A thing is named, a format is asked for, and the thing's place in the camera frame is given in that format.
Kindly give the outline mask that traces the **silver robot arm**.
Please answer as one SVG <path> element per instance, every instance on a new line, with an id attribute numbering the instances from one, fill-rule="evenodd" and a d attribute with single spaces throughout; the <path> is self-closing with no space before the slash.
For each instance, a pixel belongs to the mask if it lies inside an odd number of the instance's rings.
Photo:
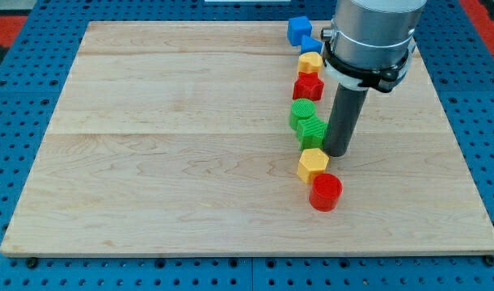
<path id="1" fill-rule="evenodd" d="M 398 65 L 419 23 L 426 0 L 338 0 L 323 58 L 359 70 Z"/>

